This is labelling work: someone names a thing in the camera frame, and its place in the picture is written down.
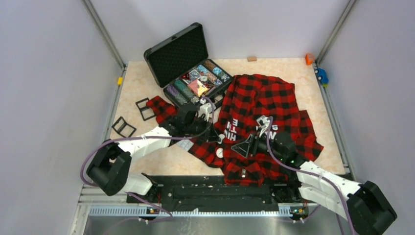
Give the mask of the red black plaid shirt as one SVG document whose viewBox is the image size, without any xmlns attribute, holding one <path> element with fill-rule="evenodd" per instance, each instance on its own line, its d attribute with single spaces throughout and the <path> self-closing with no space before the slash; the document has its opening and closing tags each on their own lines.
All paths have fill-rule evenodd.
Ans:
<svg viewBox="0 0 415 235">
<path fill-rule="evenodd" d="M 261 74 L 234 76 L 214 124 L 225 135 L 223 143 L 193 138 L 190 154 L 207 166 L 222 170 L 228 185 L 259 186 L 265 180 L 287 180 L 284 170 L 272 157 L 258 153 L 245 159 L 231 150 L 232 145 L 259 130 L 257 119 L 261 116 L 273 119 L 271 140 L 277 133 L 286 132 L 305 158 L 314 161 L 319 157 L 323 146 L 317 142 L 308 112 L 298 108 L 295 85 Z M 222 159 L 215 154 L 217 148 L 223 148 Z"/>
</svg>

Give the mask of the black square brooch box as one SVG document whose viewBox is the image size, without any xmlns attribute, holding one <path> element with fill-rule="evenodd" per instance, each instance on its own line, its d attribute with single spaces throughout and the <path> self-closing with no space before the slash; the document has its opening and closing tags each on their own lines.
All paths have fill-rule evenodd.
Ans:
<svg viewBox="0 0 415 235">
<path fill-rule="evenodd" d="M 135 102 L 143 121 L 148 121 L 156 116 L 154 111 L 147 105 L 148 101 L 149 98 L 146 97 Z"/>
</svg>

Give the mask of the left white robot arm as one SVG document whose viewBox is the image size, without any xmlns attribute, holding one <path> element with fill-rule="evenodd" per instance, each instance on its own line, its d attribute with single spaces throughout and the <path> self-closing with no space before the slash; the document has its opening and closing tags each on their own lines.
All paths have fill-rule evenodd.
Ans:
<svg viewBox="0 0 415 235">
<path fill-rule="evenodd" d="M 170 147 L 174 141 L 217 140 L 213 121 L 213 111 L 179 111 L 145 134 L 104 141 L 87 157 L 82 176 L 88 176 L 91 185 L 107 196 L 128 192 L 138 194 L 144 202 L 152 202 L 157 196 L 155 183 L 144 173 L 131 173 L 131 164 L 156 150 Z"/>
</svg>

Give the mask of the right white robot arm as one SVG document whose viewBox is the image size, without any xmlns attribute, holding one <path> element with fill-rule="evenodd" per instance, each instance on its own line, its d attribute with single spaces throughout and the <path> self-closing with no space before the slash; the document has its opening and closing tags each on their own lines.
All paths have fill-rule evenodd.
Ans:
<svg viewBox="0 0 415 235">
<path fill-rule="evenodd" d="M 288 171 L 290 178 L 300 182 L 287 188 L 290 200 L 318 203 L 347 220 L 354 233 L 382 235 L 397 219 L 397 213 L 377 184 L 359 183 L 324 170 L 300 154 L 286 132 L 277 133 L 272 140 L 267 133 L 250 134 L 231 149 L 244 158 L 257 153 L 272 157 Z"/>
</svg>

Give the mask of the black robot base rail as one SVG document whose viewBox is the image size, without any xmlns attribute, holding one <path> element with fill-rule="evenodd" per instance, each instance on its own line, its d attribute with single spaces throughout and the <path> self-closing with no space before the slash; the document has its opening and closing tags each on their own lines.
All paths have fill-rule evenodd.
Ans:
<svg viewBox="0 0 415 235">
<path fill-rule="evenodd" d="M 169 212 L 277 212 L 285 204 L 293 217 L 307 217 L 312 209 L 293 181 L 265 180 L 260 186 L 227 185 L 223 176 L 150 176 L 145 195 L 132 193 L 127 203 L 144 199 Z"/>
</svg>

